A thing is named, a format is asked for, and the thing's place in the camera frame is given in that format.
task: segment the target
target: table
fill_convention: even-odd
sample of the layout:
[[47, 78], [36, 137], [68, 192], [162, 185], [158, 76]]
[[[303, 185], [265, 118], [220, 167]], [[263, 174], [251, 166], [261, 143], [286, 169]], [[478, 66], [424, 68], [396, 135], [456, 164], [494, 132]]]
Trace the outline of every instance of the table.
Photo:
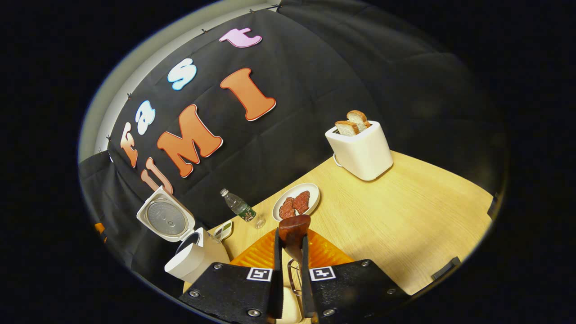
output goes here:
[[[431, 283], [432, 274], [452, 258], [464, 262], [490, 226], [487, 211], [492, 195], [427, 162], [394, 151], [392, 158], [394, 165], [387, 172], [363, 181], [338, 167], [330, 157], [253, 206], [266, 218], [262, 228], [254, 229], [238, 216], [233, 218], [233, 232], [223, 241], [230, 259], [278, 227], [272, 207], [283, 193], [297, 184], [312, 182], [320, 189], [320, 202], [310, 215], [310, 229], [354, 260], [373, 260], [413, 295]], [[283, 251], [287, 287], [289, 260]], [[185, 282], [184, 291], [189, 287]]]

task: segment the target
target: white wall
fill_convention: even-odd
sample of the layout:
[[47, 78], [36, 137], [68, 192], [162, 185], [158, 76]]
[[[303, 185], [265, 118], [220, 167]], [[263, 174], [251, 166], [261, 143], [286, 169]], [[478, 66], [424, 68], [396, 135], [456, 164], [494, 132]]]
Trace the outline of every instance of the white wall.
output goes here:
[[95, 94], [82, 125], [78, 162], [106, 150], [108, 136], [126, 103], [144, 77], [166, 56], [190, 39], [228, 20], [277, 5], [281, 0], [223, 0], [201, 8], [158, 31], [132, 50], [110, 73]]

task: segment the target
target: plate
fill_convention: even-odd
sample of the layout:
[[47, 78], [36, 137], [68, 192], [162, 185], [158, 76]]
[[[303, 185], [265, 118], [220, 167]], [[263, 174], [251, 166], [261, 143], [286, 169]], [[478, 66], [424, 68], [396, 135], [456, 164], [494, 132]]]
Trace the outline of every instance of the plate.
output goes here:
[[301, 183], [298, 186], [294, 186], [290, 189], [288, 189], [287, 192], [285, 192], [274, 204], [274, 207], [272, 208], [272, 218], [274, 218], [274, 220], [276, 221], [281, 221], [282, 218], [280, 218], [280, 207], [282, 206], [282, 204], [285, 202], [286, 198], [288, 197], [292, 197], [292, 198], [296, 198], [299, 194], [303, 193], [304, 191], [310, 191], [310, 199], [308, 200], [308, 210], [305, 212], [306, 215], [310, 215], [315, 209], [316, 206], [318, 206], [318, 202], [320, 201], [320, 189], [318, 189], [318, 186], [316, 186], [313, 183]]

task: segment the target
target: plastic bottle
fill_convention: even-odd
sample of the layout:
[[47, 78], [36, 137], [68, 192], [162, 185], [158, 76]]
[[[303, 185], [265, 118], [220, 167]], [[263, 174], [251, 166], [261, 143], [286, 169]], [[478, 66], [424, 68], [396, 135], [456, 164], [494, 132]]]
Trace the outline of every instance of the plastic bottle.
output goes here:
[[234, 212], [234, 214], [240, 216], [246, 222], [253, 224], [255, 228], [262, 227], [266, 220], [262, 218], [261, 215], [256, 215], [256, 212], [248, 206], [248, 204], [242, 200], [242, 198], [228, 192], [228, 189], [224, 188], [220, 191], [220, 195], [224, 197], [228, 207]]

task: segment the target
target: meat slice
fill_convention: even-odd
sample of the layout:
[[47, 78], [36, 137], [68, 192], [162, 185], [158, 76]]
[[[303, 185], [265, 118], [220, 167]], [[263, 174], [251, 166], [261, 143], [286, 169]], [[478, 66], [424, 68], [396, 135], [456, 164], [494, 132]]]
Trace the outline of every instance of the meat slice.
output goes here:
[[294, 208], [296, 208], [296, 210], [300, 215], [304, 214], [308, 210], [309, 200], [310, 200], [310, 191], [308, 190], [299, 194], [294, 200]]
[[284, 203], [280, 207], [280, 211], [279, 211], [280, 218], [286, 219], [286, 218], [296, 216], [296, 213], [294, 212], [294, 206], [292, 205], [293, 203], [294, 203], [294, 198], [292, 198], [292, 197], [286, 198], [286, 200], [284, 201]]

